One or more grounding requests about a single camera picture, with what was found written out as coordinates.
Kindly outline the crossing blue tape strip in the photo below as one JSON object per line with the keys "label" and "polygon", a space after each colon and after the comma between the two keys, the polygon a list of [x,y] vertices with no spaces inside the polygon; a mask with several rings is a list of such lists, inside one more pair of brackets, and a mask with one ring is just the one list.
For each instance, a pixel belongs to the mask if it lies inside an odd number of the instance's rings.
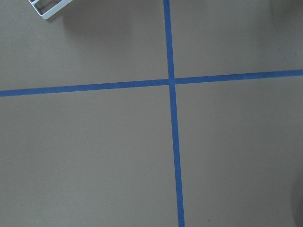
{"label": "crossing blue tape strip", "polygon": [[122,88],[135,88],[135,87],[169,86],[172,84],[182,85],[182,84],[208,83],[208,82],[221,82],[221,81],[234,81],[234,80],[247,80],[247,79],[294,77],[294,76],[302,76],[302,75],[303,75],[302,70],[286,70],[286,71],[271,71],[271,72],[176,78],[173,81],[170,79],[153,79],[153,80],[113,82],[113,83],[101,83],[101,84],[2,90],[0,92],[0,96],[7,97],[7,96],[56,94],[56,93],[69,93],[69,92],[107,90],[107,89],[122,89]]}

